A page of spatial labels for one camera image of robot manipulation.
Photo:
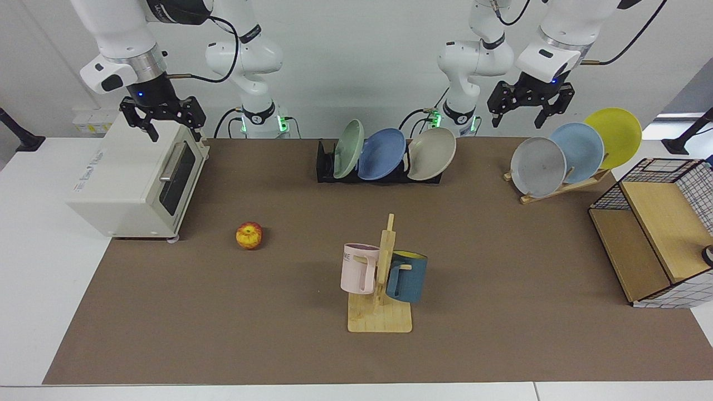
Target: yellow plate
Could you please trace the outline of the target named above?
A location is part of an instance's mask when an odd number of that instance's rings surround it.
[[[636,116],[623,108],[603,108],[584,120],[592,126],[604,142],[608,156],[601,168],[615,168],[628,162],[641,145],[641,124]]]

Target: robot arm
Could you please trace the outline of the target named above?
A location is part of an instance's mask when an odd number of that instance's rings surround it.
[[[180,100],[176,96],[170,82],[172,77],[166,74],[165,54],[158,50],[156,40],[148,30],[149,21],[201,25],[211,16],[230,21],[244,46],[231,78],[240,88],[246,88],[241,93],[245,94],[241,96],[245,115],[253,123],[265,117],[255,125],[278,126],[277,123],[267,123],[268,117],[275,115],[276,120],[279,117],[275,113],[276,106],[270,113],[270,105],[274,104],[264,82],[256,78],[254,84],[241,85],[241,81],[252,74],[277,71],[282,66],[282,51],[267,39],[261,39],[261,28],[249,0],[71,1],[85,27],[94,35],[101,53],[81,69],[82,79],[97,93],[126,87],[130,96],[124,98],[120,109],[129,125],[146,131],[152,141],[158,139],[158,133],[150,123],[152,120],[177,121],[191,129],[196,141],[200,140],[199,131],[205,124],[205,114],[194,97]],[[216,23],[232,34],[229,26]],[[214,70],[225,74],[235,57],[235,45],[210,44],[207,55],[215,49],[227,49],[222,53],[225,60],[220,59],[217,63],[208,60]],[[142,111],[144,117],[139,116],[137,110]],[[257,117],[251,115],[253,110]],[[284,131],[282,125],[276,129]]]
[[[510,7],[510,0],[501,0],[501,9]],[[500,76],[510,70],[515,58],[505,40],[503,25],[491,8],[489,0],[474,0],[470,25],[480,41],[448,42],[438,55],[438,67],[448,76],[451,85],[448,97],[440,106],[441,127],[451,129],[456,136],[471,133],[480,86],[475,76]]]
[[[193,8],[188,8],[188,13],[176,13],[163,6],[166,1],[145,1],[154,16],[164,12],[163,16],[171,21],[201,24],[208,17]],[[203,0],[192,3],[206,10]],[[130,96],[121,101],[120,110],[129,126],[141,128],[152,141],[158,140],[152,120],[177,121],[190,128],[194,139],[199,141],[205,114],[195,97],[180,100],[176,96],[166,74],[163,54],[148,30],[147,14],[139,0],[72,0],[72,5],[94,35],[100,52],[80,71],[87,85],[97,93],[127,88]]]
[[[234,25],[240,47],[236,49],[235,42],[228,41],[209,44],[205,50],[208,66],[215,73],[227,74],[237,51],[237,64],[230,80],[237,85],[242,101],[245,134],[248,138],[279,137],[287,130],[281,117],[285,111],[272,99],[265,80],[259,75],[282,68],[282,49],[262,35],[250,0],[216,1],[213,15],[237,21]]]
[[[509,85],[500,81],[488,99],[497,127],[503,115],[520,106],[540,106],[537,128],[567,110],[575,94],[566,79],[580,65],[599,36],[604,22],[617,8],[627,9],[640,0],[550,0],[536,37],[520,54],[515,66],[522,74]]]

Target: pink mug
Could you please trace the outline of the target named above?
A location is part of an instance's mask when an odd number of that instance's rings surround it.
[[[360,243],[345,244],[342,258],[342,290],[353,294],[373,293],[378,259],[379,247]]]

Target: light blue plate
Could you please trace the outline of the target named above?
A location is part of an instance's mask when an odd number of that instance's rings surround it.
[[[406,152],[406,137],[395,128],[383,129],[364,141],[359,158],[359,177],[374,181],[399,166]]]
[[[550,135],[565,154],[567,171],[574,171],[565,178],[565,183],[576,184],[593,176],[604,160],[604,142],[599,133],[585,123],[569,123],[557,128]]]

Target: toaster oven handle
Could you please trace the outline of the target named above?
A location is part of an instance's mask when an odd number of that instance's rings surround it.
[[[161,177],[159,177],[159,181],[164,183],[169,183],[173,181],[176,176],[176,173],[178,172],[178,166],[180,164],[181,159],[183,158],[183,154],[187,149],[188,144],[186,142],[176,143],[175,145],[173,145],[171,155],[168,157],[168,163],[166,163],[166,167],[163,168],[163,172],[161,173]]]

